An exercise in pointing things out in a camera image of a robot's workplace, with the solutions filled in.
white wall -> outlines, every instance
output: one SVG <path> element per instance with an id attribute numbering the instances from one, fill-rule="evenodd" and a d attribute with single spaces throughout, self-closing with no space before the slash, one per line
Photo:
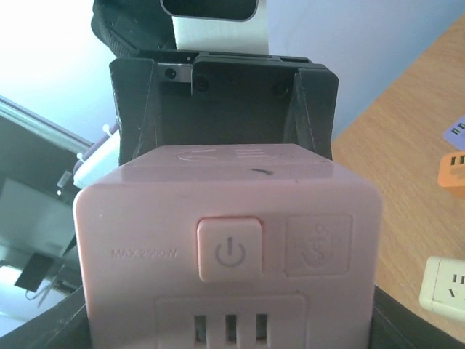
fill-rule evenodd
<path id="1" fill-rule="evenodd" d="M 465 1 L 268 0 L 268 11 L 272 54 L 308 57 L 340 78 L 338 135 L 465 11 Z M 92 0 L 2 1 L 0 13 L 0 95 L 98 139 L 115 117 L 113 55 L 90 29 Z"/>
<path id="2" fill-rule="evenodd" d="M 285 3 L 268 1 L 270 51 L 308 57 L 339 77 L 334 136 L 465 11 L 464 0 Z"/>

screw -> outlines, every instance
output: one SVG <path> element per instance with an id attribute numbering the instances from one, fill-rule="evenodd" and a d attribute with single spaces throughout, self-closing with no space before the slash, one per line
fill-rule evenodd
<path id="1" fill-rule="evenodd" d="M 202 76 L 194 78 L 193 87 L 196 91 L 205 92 L 209 89 L 209 81 Z"/>
<path id="2" fill-rule="evenodd" d="M 272 92 L 276 97 L 284 97 L 288 94 L 289 88 L 285 84 L 276 84 L 273 87 Z"/>
<path id="3" fill-rule="evenodd" d="M 165 76 L 168 79 L 173 80 L 176 77 L 176 71 L 174 69 L 172 69 L 172 68 L 166 69 L 165 70 Z"/>

socket outlet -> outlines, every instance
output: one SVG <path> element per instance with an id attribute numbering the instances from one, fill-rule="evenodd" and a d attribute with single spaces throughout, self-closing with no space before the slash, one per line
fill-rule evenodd
<path id="1" fill-rule="evenodd" d="M 465 196 L 465 151 L 449 153 L 442 158 L 437 182 L 452 195 Z"/>
<path id="2" fill-rule="evenodd" d="M 158 349 L 303 349 L 306 308 L 296 295 L 159 299 Z"/>
<path id="3" fill-rule="evenodd" d="M 465 321 L 465 260 L 430 257 L 420 291 L 423 308 Z"/>
<path id="4" fill-rule="evenodd" d="M 460 151 L 465 151 L 465 115 L 444 132 L 444 138 Z"/>

black bracket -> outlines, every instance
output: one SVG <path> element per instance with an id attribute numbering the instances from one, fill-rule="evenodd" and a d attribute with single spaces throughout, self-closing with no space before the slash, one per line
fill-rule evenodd
<path id="1" fill-rule="evenodd" d="M 295 143 L 331 159 L 339 80 L 307 58 L 150 51 L 110 72 L 120 164 L 161 145 Z"/>

wooden table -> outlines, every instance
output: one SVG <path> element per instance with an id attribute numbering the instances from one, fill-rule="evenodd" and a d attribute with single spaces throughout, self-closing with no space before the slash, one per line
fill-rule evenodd
<path id="1" fill-rule="evenodd" d="M 465 342 L 465 323 L 419 305 L 429 256 L 465 260 L 465 199 L 437 184 L 440 159 L 456 151 L 442 134 L 464 114 L 465 15 L 333 142 L 333 157 L 383 194 L 378 285 Z"/>

